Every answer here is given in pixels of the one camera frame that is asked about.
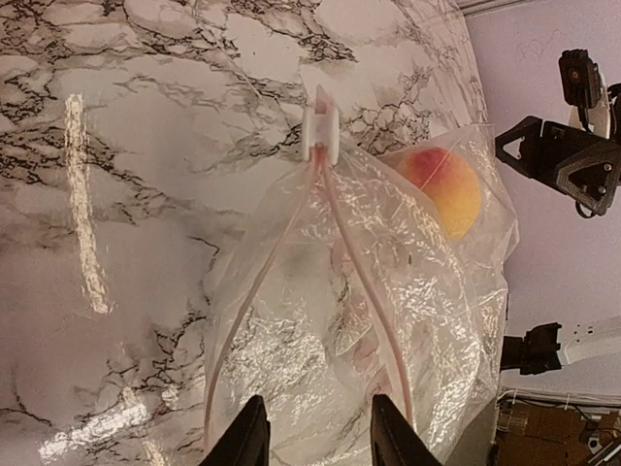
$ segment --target ziplock bag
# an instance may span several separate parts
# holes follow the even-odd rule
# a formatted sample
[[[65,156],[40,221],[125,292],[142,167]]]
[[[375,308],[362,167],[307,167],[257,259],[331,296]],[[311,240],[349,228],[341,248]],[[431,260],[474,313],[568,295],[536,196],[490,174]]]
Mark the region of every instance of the ziplock bag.
[[[495,184],[489,196],[502,200],[487,202],[493,140],[468,149],[487,160],[469,164],[481,181],[470,230],[484,235],[471,244],[470,230],[451,239],[424,187],[339,143],[320,91],[315,111],[303,124],[308,162],[268,190],[214,301],[206,447],[259,394],[271,464],[368,465],[371,401],[386,393],[442,461],[497,386],[507,288],[496,258],[514,215]],[[486,208],[507,209],[503,221]],[[479,243],[493,259],[475,263]]]

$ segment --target wall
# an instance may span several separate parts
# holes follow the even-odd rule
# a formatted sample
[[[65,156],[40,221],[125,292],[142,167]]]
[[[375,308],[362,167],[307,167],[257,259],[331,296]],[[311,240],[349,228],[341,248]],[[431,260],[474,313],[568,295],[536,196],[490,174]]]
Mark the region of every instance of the wall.
[[[526,115],[565,122],[558,59],[588,49],[608,83],[621,82],[617,0],[547,0],[468,20],[490,120],[499,132]],[[571,199],[503,168],[521,225],[507,264],[508,333],[550,321],[615,316],[621,301],[621,192],[603,218],[584,220]],[[576,363],[537,377],[504,374],[510,386],[618,394],[621,355]]]

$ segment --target clear plastic bag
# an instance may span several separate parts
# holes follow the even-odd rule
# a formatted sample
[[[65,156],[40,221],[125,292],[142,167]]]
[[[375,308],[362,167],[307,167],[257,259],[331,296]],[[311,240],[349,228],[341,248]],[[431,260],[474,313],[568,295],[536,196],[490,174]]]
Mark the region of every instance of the clear plastic bag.
[[[282,465],[371,464],[383,392],[440,460],[496,393],[515,216],[485,126],[428,147],[458,150],[479,209],[451,239],[434,201],[346,142],[264,197],[222,280],[206,338],[207,449],[260,394]]]

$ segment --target marble surface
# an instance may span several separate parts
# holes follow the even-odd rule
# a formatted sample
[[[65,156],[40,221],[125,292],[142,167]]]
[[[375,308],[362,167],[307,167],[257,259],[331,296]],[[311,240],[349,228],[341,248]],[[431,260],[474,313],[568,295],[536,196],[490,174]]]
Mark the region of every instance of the marble surface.
[[[0,1],[0,464],[191,465],[202,335],[319,83],[373,154],[485,119],[450,0]]]

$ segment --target peach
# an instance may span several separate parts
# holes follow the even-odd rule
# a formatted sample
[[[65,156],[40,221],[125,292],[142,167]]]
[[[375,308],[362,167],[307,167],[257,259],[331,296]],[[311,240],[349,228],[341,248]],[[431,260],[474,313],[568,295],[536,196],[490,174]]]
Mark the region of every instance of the peach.
[[[473,226],[481,203],[480,187],[464,157],[449,150],[425,148],[406,155],[397,172],[434,201],[452,239],[462,238]]]

